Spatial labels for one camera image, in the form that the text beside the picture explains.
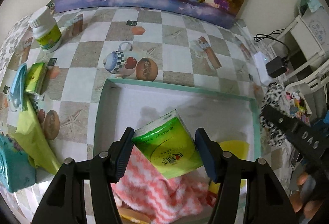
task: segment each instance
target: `finger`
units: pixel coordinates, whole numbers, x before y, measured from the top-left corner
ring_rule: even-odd
[[[304,215],[306,218],[311,219],[315,213],[319,210],[323,201],[309,201],[304,207]]]
[[[295,213],[297,213],[299,210],[303,207],[302,199],[300,198],[300,192],[295,192],[293,195],[289,197],[289,200],[291,202],[292,208],[294,209]]]
[[[303,172],[300,174],[300,176],[297,178],[297,185],[303,185],[305,181],[307,180],[308,174],[306,172]]]

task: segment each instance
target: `leopard print fabric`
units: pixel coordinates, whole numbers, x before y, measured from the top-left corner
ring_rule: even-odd
[[[279,82],[270,83],[269,89],[267,90],[265,97],[263,99],[262,110],[264,106],[270,105],[274,109],[280,111],[282,114],[287,115],[285,111],[281,110],[280,102],[279,102],[283,92],[284,92],[283,84]],[[286,135],[280,129],[278,129],[273,123],[265,119],[262,113],[260,114],[260,121],[261,121],[261,126],[269,130],[269,145],[280,146],[284,142]]]

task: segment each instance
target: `white router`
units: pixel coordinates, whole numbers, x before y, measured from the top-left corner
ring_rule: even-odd
[[[256,68],[258,70],[261,83],[265,86],[268,86],[269,83],[273,81],[273,79],[268,75],[266,70],[266,63],[268,63],[270,60],[262,52],[257,52],[253,55],[253,58]]]

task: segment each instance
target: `pink striped towel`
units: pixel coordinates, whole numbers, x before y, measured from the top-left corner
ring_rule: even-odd
[[[146,214],[153,224],[197,215],[207,205],[208,185],[187,176],[166,179],[134,146],[123,178],[111,184],[116,203]]]

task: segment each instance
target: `white bottle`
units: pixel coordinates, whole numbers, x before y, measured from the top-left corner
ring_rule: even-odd
[[[49,7],[44,6],[29,19],[33,36],[45,52],[55,51],[61,44],[62,35]]]

